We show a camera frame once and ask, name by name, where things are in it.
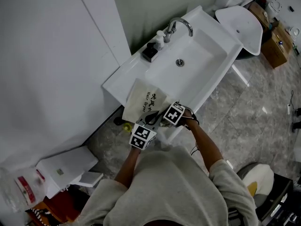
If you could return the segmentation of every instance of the floor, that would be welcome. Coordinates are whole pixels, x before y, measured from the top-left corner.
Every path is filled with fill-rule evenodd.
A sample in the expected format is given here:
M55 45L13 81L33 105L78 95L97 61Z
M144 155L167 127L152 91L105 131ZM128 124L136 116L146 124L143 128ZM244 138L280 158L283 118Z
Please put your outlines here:
M196 116L235 171L259 161L269 164L277 174L296 179L301 163L294 161L293 145L297 133L291 132L291 123L301 121L301 118L292 113L287 115L292 90L293 105L299 108L301 69L294 53L290 54L289 62L275 70L260 54L235 61ZM103 172L105 178L117 174L130 150L130 134L113 123L113 119L121 114L122 110L119 110L87 142L99 159L93 170ZM184 146L190 151L195 140L190 131L183 129L172 145ZM166 145L156 141L152 149L164 147ZM206 171L199 152L194 153L193 158Z

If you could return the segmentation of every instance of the drain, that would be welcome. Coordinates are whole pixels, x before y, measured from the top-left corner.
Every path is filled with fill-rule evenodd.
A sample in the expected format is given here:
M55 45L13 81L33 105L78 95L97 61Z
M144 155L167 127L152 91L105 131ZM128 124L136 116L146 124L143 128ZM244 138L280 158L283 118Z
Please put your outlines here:
M184 66L184 60L182 60L182 59L177 59L176 61L175 61L175 64L178 66L178 67L183 67Z

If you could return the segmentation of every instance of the cloth bag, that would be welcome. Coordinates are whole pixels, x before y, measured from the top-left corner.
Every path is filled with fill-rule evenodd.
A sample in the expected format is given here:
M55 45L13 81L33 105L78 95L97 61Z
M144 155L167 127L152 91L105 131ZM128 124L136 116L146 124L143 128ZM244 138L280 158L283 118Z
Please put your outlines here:
M136 79L127 99L122 119L136 123L148 111L165 111L174 100L158 87Z

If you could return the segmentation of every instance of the plastic bag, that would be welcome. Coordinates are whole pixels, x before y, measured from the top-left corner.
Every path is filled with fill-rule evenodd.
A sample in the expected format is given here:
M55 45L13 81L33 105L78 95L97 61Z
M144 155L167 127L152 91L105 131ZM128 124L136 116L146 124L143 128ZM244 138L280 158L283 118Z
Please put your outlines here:
M45 179L35 168L13 173L1 168L0 193L13 212L25 211L44 200Z
M127 99L122 119L136 123L143 113L148 111L162 112L173 102L170 96L158 87L141 79L136 79L130 96Z

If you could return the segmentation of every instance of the beige shirt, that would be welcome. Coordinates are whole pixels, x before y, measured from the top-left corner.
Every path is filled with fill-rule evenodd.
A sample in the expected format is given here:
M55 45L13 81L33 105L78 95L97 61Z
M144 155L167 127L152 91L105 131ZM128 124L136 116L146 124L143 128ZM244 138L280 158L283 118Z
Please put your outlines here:
M170 220L183 226L227 226L236 208L246 226L258 225L254 200L224 161L209 177L182 147L142 153L129 189L103 179L73 225L143 226Z

